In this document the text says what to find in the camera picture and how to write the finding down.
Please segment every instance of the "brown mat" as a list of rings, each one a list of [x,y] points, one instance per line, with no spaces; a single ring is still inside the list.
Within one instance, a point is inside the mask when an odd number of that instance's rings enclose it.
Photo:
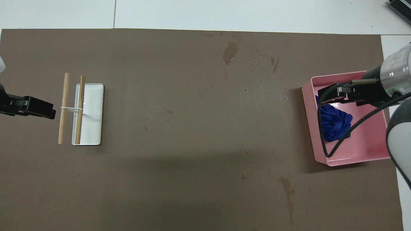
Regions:
[[[392,162],[315,162],[300,89],[381,64],[379,36],[3,30],[0,54],[7,93],[58,111],[0,115],[1,230],[402,230]],[[57,145],[65,72],[70,106],[105,85],[100,146],[72,115]]]

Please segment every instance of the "wooden chopstick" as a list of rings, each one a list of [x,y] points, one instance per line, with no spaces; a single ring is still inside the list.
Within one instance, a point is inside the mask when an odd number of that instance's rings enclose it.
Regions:
[[[64,74],[64,83],[63,83],[63,98],[61,100],[61,106],[67,107],[67,98],[69,96],[69,81],[70,73]],[[60,114],[60,127],[58,129],[58,144],[63,144],[64,142],[64,127],[66,123],[66,109],[61,109]]]
[[[76,123],[76,137],[74,144],[80,144],[81,138],[81,124],[83,122],[83,103],[84,103],[84,85],[85,76],[80,76],[80,95],[79,95],[79,113],[77,113],[77,123]]]

